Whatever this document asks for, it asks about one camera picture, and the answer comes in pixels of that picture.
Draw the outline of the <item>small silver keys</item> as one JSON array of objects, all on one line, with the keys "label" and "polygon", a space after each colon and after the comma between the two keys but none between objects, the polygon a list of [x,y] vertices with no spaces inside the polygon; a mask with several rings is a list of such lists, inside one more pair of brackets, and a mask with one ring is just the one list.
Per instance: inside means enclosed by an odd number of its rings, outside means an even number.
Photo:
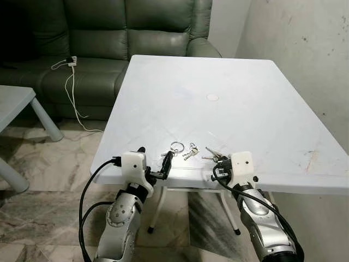
[{"label": "small silver keys", "polygon": [[189,160],[190,157],[193,157],[199,153],[199,149],[194,142],[190,142],[189,146],[189,152],[183,155],[183,160]]}]

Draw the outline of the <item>white plastic table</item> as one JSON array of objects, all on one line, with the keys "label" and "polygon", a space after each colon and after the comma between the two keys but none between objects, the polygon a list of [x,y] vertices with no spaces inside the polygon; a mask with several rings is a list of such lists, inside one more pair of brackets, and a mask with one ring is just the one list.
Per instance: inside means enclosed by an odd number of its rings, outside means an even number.
[{"label": "white plastic table", "polygon": [[276,200],[349,194],[346,151],[271,60],[132,56],[90,170],[140,147],[158,168],[173,142],[200,151],[175,157],[160,186],[219,188],[201,158],[209,147],[251,152],[258,186]]}]

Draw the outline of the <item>dark green leather sofa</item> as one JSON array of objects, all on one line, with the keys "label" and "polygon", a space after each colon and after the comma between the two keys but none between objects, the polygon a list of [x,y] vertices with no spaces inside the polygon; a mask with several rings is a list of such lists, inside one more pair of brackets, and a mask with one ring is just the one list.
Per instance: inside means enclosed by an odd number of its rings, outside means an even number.
[{"label": "dark green leather sofa", "polygon": [[[213,0],[0,0],[0,85],[51,117],[107,120],[134,55],[220,57]],[[75,67],[65,59],[76,56]]]}]

